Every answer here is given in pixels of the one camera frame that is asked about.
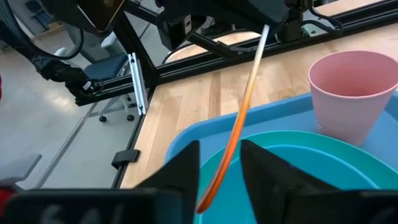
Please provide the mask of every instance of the teal plate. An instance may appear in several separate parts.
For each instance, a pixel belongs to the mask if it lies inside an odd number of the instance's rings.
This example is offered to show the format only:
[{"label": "teal plate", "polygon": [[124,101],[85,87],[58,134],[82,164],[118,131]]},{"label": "teal plate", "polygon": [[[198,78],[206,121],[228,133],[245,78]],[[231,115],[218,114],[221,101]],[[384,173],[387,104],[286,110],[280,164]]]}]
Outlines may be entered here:
[{"label": "teal plate", "polygon": [[[271,131],[245,139],[339,189],[398,189],[398,173],[394,169],[360,148],[337,139],[302,131]],[[211,182],[224,150],[202,165],[199,197]],[[256,223],[243,181],[239,153],[236,150],[210,208],[196,215],[194,223]]]}]

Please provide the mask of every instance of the wooden tabletop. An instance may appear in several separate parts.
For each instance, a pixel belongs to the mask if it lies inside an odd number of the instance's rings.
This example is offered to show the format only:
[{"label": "wooden tabletop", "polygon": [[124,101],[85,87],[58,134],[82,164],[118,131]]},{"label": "wooden tabletop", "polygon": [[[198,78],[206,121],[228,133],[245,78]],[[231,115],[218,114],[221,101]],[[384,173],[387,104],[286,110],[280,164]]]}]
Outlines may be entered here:
[{"label": "wooden tabletop", "polygon": [[[376,1],[340,0],[318,10],[330,16]],[[257,34],[245,32],[219,40],[231,44],[255,36]],[[307,72],[311,64],[320,57],[344,50],[371,50],[398,59],[398,24],[262,59],[251,106],[309,92]],[[200,47],[189,46],[169,60],[202,51]],[[141,156],[137,163],[128,165],[121,187],[133,187],[157,171],[164,164],[170,143],[185,128],[237,112],[251,67],[252,62],[243,63],[158,86],[134,147],[141,150]]]}]

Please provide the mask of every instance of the black bracket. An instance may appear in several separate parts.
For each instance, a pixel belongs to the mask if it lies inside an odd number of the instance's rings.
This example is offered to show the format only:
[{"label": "black bracket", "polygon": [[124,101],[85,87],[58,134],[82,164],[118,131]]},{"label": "black bracket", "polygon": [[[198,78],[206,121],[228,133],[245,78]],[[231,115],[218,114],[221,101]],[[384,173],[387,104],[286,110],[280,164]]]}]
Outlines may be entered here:
[{"label": "black bracket", "polygon": [[125,166],[130,162],[137,162],[140,153],[141,151],[137,149],[117,152],[113,157],[112,166],[115,169],[119,169],[119,167]]}]

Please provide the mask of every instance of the plastic cup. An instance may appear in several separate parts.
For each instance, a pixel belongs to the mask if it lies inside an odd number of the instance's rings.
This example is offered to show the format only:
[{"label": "plastic cup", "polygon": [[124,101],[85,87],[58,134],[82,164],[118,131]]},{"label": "plastic cup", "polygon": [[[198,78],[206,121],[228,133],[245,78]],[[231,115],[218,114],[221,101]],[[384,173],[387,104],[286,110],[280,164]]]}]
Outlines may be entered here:
[{"label": "plastic cup", "polygon": [[339,52],[308,73],[321,134],[360,146],[398,87],[398,62],[368,51]]}]

